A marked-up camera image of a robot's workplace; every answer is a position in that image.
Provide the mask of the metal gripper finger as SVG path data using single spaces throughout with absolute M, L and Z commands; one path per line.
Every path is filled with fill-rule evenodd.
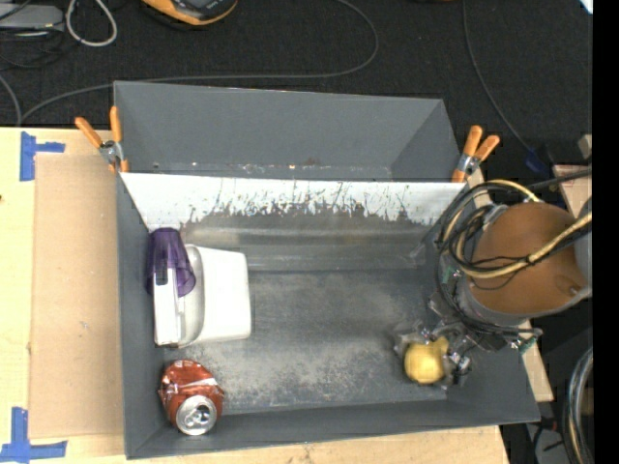
M 472 346 L 465 343 L 450 344 L 444 355 L 447 386 L 460 385 L 471 369 Z
M 424 323 L 398 323 L 393 331 L 394 351 L 404 356 L 411 344 L 427 344 L 430 329 Z

